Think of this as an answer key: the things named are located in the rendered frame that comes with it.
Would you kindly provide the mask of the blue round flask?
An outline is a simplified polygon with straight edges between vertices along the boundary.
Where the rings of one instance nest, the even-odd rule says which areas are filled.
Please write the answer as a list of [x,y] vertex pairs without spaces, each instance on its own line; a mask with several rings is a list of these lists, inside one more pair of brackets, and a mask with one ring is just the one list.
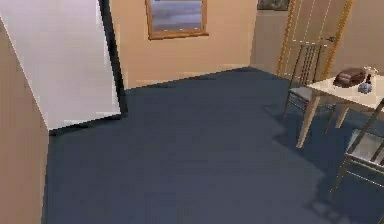
[[366,80],[358,86],[360,93],[368,94],[372,91],[371,75],[368,74]]

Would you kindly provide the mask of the dark metal grey-seat chair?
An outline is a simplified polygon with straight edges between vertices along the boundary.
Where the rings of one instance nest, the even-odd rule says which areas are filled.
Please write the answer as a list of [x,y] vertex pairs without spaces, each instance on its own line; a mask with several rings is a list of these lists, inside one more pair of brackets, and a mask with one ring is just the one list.
[[384,176],[384,137],[368,132],[383,108],[384,98],[377,104],[377,107],[370,115],[366,124],[361,129],[353,130],[347,150],[344,153],[343,162],[338,169],[336,180],[329,191],[329,199],[332,199],[345,174],[349,174],[357,179],[384,189],[383,184],[348,170],[350,164],[355,164]]

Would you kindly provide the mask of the tan room door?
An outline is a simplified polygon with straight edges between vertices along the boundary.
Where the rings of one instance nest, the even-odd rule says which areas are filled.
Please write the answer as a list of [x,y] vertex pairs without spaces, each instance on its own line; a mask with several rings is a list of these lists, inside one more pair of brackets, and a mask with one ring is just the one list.
[[[330,77],[354,0],[290,0],[276,75],[291,77],[301,45],[319,44],[318,74]],[[334,42],[327,39],[335,37]]]

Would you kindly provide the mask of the dark framed wall picture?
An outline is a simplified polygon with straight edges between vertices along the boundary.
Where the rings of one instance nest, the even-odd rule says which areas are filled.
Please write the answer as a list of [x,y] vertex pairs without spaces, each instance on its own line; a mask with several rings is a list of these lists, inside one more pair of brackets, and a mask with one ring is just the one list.
[[290,0],[258,0],[258,10],[287,11]]

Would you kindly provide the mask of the light wooden table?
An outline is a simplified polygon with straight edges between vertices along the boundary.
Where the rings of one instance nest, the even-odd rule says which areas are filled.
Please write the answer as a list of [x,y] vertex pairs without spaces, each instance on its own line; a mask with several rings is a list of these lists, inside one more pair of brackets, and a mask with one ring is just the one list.
[[309,88],[312,90],[312,95],[305,110],[296,147],[301,148],[303,146],[316,109],[322,99],[329,100],[341,106],[341,111],[335,124],[336,128],[341,127],[350,108],[362,113],[373,112],[384,98],[384,76],[373,76],[371,82],[372,91],[368,94],[360,93],[357,86],[350,88],[336,87],[333,85],[333,78],[309,85]]

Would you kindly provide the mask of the dark metal slatted chair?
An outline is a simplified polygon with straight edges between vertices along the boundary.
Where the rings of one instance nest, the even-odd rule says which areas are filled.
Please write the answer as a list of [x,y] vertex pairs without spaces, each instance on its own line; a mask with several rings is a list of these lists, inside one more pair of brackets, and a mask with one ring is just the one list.
[[320,80],[318,67],[321,52],[322,46],[319,44],[300,46],[287,89],[283,117],[286,117],[289,105],[295,106],[303,113],[306,112],[312,94],[308,85]]

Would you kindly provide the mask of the wooden framed window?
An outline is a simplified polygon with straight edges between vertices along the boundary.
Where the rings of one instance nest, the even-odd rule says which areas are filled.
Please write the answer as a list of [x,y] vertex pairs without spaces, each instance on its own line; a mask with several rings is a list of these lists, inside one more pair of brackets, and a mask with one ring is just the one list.
[[149,40],[207,36],[207,0],[145,0]]

